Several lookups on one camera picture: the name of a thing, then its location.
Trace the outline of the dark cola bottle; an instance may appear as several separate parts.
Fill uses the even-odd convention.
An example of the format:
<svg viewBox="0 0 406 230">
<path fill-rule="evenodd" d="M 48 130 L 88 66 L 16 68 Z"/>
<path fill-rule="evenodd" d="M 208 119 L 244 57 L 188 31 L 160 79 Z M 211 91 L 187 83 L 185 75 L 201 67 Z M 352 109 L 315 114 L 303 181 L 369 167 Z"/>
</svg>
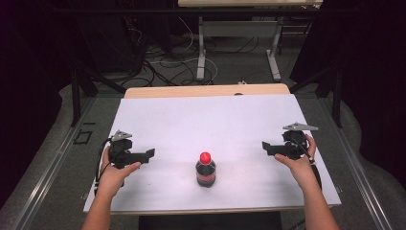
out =
<svg viewBox="0 0 406 230">
<path fill-rule="evenodd" d="M 195 165 L 196 181 L 199 186 L 210 188 L 216 180 L 216 164 L 214 161 L 204 164 L 198 161 Z"/>
</svg>

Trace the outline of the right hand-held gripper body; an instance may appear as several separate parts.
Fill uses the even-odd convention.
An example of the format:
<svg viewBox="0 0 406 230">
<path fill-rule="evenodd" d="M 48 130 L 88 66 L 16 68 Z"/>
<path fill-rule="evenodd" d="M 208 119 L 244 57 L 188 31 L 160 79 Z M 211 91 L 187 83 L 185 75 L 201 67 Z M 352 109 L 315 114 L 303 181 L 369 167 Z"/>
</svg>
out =
<svg viewBox="0 0 406 230">
<path fill-rule="evenodd" d="M 284 126 L 285 133 L 282 135 L 287 148 L 286 156 L 290 159 L 297 160 L 304 155 L 309 160 L 313 160 L 313 157 L 308 153 L 307 140 L 305 138 L 305 130 L 318 130 L 316 126 L 310 126 L 300 123 L 294 123 Z"/>
</svg>

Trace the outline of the black panel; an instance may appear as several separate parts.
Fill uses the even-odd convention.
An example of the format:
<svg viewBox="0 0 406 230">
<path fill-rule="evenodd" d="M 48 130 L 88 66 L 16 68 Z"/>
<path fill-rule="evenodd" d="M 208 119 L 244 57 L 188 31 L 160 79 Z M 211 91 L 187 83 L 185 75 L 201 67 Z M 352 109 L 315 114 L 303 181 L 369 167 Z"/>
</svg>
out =
<svg viewBox="0 0 406 230">
<path fill-rule="evenodd" d="M 139 230 L 282 230 L 279 212 L 141 216 Z"/>
</svg>

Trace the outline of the black metal stand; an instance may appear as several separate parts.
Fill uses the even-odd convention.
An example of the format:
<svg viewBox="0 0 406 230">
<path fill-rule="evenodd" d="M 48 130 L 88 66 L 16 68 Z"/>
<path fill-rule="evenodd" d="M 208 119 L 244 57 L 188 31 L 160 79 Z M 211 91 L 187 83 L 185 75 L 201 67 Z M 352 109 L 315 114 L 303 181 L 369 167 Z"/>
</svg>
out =
<svg viewBox="0 0 406 230">
<path fill-rule="evenodd" d="M 335 125 L 339 128 L 341 124 L 341 97 L 342 97 L 342 79 L 343 69 L 335 64 L 331 64 L 328 67 L 316 72 L 304 81 L 296 83 L 289 88 L 291 93 L 296 93 L 301 88 L 313 83 L 314 81 L 320 81 L 315 93 L 318 98 L 326 98 L 330 92 L 332 96 L 331 117 Z"/>
<path fill-rule="evenodd" d="M 122 94 L 126 91 L 122 86 L 119 86 L 112 80 L 107 79 L 102 74 L 91 70 L 81 63 L 74 64 L 70 69 L 70 72 L 73 103 L 72 127 L 78 123 L 81 117 L 80 91 L 83 91 L 87 97 L 96 97 L 98 94 L 98 89 L 96 88 L 94 81 L 99 81 Z"/>
</svg>

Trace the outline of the person's right hand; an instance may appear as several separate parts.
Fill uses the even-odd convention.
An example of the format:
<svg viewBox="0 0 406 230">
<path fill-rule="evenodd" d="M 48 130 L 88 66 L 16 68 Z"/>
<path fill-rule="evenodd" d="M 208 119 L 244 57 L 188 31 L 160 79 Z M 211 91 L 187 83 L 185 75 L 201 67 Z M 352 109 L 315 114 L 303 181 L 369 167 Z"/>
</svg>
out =
<svg viewBox="0 0 406 230">
<path fill-rule="evenodd" d="M 286 156 L 283 156 L 279 153 L 275 155 L 275 159 L 284 164 L 292 173 L 293 177 L 297 181 L 300 188 L 304 191 L 308 188 L 318 189 L 319 185 L 316 179 L 316 176 L 310 165 L 308 157 L 313 158 L 315 155 L 316 144 L 314 139 L 308 134 L 305 136 L 306 141 L 308 142 L 308 151 L 302 158 L 298 160 L 292 160 Z"/>
</svg>

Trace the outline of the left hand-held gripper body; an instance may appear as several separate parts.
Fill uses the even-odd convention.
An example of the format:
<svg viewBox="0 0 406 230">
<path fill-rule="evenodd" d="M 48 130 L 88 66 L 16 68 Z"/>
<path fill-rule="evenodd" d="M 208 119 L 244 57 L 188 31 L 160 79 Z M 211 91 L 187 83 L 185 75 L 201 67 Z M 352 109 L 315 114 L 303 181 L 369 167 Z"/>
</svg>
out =
<svg viewBox="0 0 406 230">
<path fill-rule="evenodd" d="M 110 150 L 108 153 L 109 162 L 117 169 L 128 165 L 129 149 L 132 148 L 131 134 L 117 130 L 110 138 Z"/>
</svg>

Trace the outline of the metal floor rail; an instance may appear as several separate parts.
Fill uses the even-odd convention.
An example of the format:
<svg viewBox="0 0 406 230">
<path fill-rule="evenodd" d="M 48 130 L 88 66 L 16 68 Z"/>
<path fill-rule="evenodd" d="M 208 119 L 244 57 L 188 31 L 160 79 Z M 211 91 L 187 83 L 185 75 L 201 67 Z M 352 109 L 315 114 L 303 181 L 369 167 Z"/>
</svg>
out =
<svg viewBox="0 0 406 230">
<path fill-rule="evenodd" d="M 10 230 L 29 229 L 37 210 L 63 165 L 74 138 L 79 133 L 79 123 L 91 109 L 94 101 L 94 98 L 81 100 L 79 120 L 74 126 L 71 126 L 73 103 L 70 98 L 62 103 L 56 122 L 9 198 L 9 202 L 14 201 L 17 208 Z"/>
<path fill-rule="evenodd" d="M 343 129 L 332 120 L 329 101 L 320 99 L 317 105 L 321 130 L 314 135 L 343 202 L 334 208 L 335 212 L 343 211 L 339 222 L 347 230 L 395 230 L 360 157 Z"/>
</svg>

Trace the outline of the person's left hand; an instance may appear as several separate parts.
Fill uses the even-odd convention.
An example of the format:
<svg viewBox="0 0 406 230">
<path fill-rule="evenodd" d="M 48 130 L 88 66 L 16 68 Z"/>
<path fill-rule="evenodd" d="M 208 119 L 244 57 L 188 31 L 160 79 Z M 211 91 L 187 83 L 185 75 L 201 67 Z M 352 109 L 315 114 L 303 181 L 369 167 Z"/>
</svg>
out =
<svg viewBox="0 0 406 230">
<path fill-rule="evenodd" d="M 141 164 L 136 162 L 123 169 L 117 169 L 109 161 L 109 152 L 110 147 L 107 147 L 102 155 L 99 186 L 96 191 L 96 197 L 105 199 L 112 199 L 122 187 L 124 180 L 141 167 Z"/>
</svg>

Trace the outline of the white-legged desk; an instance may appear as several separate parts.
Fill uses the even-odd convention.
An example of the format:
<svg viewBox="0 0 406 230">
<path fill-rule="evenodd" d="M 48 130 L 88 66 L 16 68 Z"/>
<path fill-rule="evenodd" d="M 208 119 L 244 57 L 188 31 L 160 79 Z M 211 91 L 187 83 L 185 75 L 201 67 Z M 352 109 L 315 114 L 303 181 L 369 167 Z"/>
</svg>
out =
<svg viewBox="0 0 406 230">
<path fill-rule="evenodd" d="M 178 0 L 178 6 L 187 10 L 303 10 L 305 7 L 319 8 L 324 0 Z M 217 20 L 198 17 L 199 57 L 196 78 L 202 81 L 205 77 L 206 37 L 268 37 L 272 39 L 266 51 L 271 78 L 281 81 L 282 77 L 276 62 L 276 52 L 282 36 L 283 16 L 274 16 L 273 20 Z"/>
</svg>

